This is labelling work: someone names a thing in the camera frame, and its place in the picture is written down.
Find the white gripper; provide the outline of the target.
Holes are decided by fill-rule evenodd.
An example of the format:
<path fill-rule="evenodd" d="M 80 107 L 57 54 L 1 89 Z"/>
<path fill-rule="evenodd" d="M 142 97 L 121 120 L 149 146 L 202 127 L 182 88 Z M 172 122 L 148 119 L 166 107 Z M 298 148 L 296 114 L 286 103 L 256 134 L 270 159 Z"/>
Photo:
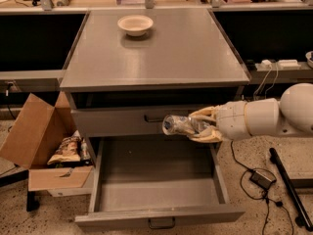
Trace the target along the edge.
<path fill-rule="evenodd" d="M 190 118 L 216 122 L 216 128 L 208 128 L 189 137 L 199 143 L 218 143 L 224 139 L 242 140 L 250 137 L 246 127 L 245 101 L 228 102 L 220 107 L 210 106 L 189 114 Z"/>

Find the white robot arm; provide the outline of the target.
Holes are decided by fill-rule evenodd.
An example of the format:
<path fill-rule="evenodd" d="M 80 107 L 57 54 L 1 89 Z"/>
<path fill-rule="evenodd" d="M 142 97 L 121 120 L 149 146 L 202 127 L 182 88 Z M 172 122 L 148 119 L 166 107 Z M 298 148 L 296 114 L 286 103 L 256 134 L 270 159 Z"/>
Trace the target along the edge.
<path fill-rule="evenodd" d="M 190 118 L 214 123 L 189 138 L 201 143 L 243 140 L 253 136 L 312 137 L 313 85 L 298 83 L 288 88 L 279 100 L 235 101 L 207 107 Z"/>

